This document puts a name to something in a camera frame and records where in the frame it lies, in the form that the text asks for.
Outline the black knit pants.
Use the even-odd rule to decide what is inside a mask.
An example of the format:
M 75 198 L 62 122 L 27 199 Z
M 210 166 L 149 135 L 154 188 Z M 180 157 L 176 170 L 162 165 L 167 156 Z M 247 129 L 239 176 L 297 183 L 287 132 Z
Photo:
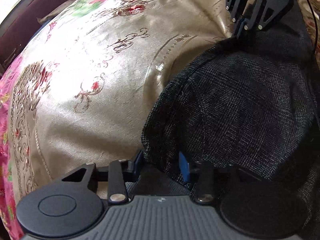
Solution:
M 165 87 L 142 132 L 146 160 L 180 180 L 178 155 L 238 164 L 306 202 L 319 237 L 319 68 L 300 7 L 271 29 L 218 42 Z

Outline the floral satin bedspread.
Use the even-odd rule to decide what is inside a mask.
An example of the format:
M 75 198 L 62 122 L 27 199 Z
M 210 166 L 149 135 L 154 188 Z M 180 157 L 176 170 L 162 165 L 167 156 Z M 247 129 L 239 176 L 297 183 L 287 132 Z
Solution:
M 77 0 L 48 23 L 1 79 L 1 218 L 23 236 L 26 194 L 85 162 L 140 147 L 168 83 L 231 38 L 224 0 Z

